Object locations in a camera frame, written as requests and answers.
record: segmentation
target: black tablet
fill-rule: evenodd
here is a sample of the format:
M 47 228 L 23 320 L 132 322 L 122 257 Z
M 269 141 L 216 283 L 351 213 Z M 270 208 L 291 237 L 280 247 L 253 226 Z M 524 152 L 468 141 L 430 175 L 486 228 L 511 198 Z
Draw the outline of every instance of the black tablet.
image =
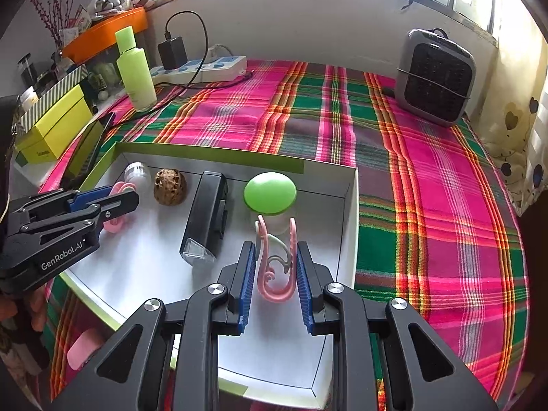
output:
M 109 113 L 91 122 L 80 137 L 78 145 L 68 161 L 59 187 L 65 190 L 80 188 L 88 174 L 93 170 L 99 150 L 105 141 L 107 132 L 114 122 L 114 113 Z

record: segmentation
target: pink object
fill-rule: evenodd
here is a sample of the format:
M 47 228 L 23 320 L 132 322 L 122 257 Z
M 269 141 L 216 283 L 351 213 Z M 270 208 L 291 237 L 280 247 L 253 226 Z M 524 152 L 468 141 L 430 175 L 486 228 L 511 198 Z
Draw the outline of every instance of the pink object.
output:
M 117 195 L 118 193 L 125 192 L 127 190 L 133 190 L 137 191 L 135 184 L 132 184 L 131 182 L 116 182 L 114 186 L 112 187 L 112 190 L 110 190 L 111 195 Z M 113 218 L 109 221 L 105 221 L 103 223 L 103 228 L 110 233 L 117 233 L 121 230 L 122 226 L 125 222 L 125 215 L 122 215 L 118 218 Z
M 292 297 L 295 292 L 295 287 L 297 286 L 297 268 L 295 266 L 297 263 L 297 228 L 295 226 L 295 219 L 291 218 L 289 220 L 289 252 L 281 241 L 268 233 L 262 215 L 259 215 L 258 223 L 257 235 L 258 238 L 262 240 L 262 256 L 259 272 L 257 274 L 257 288 L 259 293 L 261 293 L 266 300 L 273 303 L 283 303 Z M 269 257 L 269 239 L 277 240 L 286 248 L 286 252 L 288 252 L 289 255 L 289 279 L 286 286 L 281 289 L 273 289 L 269 286 L 269 281 L 274 279 L 275 276 L 274 269 L 270 266 L 270 261 L 278 260 L 282 262 L 282 259 L 277 255 Z
M 68 365 L 74 371 L 79 371 L 104 343 L 105 340 L 97 329 L 83 332 L 67 352 Z

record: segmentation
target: bed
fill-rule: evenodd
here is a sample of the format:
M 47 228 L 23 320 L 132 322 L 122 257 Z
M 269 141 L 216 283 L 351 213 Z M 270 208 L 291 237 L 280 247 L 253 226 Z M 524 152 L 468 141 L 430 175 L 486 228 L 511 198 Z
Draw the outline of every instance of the bed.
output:
M 161 111 L 114 128 L 103 145 L 140 141 L 277 153 L 358 167 L 355 289 L 402 296 L 504 407 L 520 373 L 528 325 L 522 241 L 497 169 L 466 119 L 444 128 L 382 95 L 380 75 L 305 62 L 254 61 L 229 89 L 157 88 Z M 134 115 L 127 98 L 116 122 Z M 55 188 L 73 147 L 42 191 Z M 51 397 L 75 375 L 72 342 L 98 318 L 57 278 L 45 342 Z M 384 388 L 378 381 L 379 402 Z

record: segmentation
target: power strip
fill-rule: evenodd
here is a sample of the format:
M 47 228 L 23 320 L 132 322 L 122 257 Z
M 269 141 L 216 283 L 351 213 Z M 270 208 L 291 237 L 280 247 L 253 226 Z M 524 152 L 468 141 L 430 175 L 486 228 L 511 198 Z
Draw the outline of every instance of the power strip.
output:
M 201 60 L 191 60 L 178 70 L 165 70 L 162 66 L 152 68 L 150 75 L 154 84 L 174 83 L 184 85 L 198 69 Z M 211 63 L 202 66 L 193 83 L 230 82 L 247 71 L 246 56 L 221 57 Z

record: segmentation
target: patterned curtain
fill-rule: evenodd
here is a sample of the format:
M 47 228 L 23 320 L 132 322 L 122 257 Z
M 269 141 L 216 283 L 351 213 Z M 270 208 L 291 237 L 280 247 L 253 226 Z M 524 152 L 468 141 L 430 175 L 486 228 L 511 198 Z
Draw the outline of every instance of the patterned curtain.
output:
M 546 186 L 548 116 L 539 103 L 548 91 L 548 45 L 521 0 L 498 0 L 499 52 L 482 111 L 471 119 L 500 169 L 518 215 Z M 543 99 L 548 108 L 548 95 Z

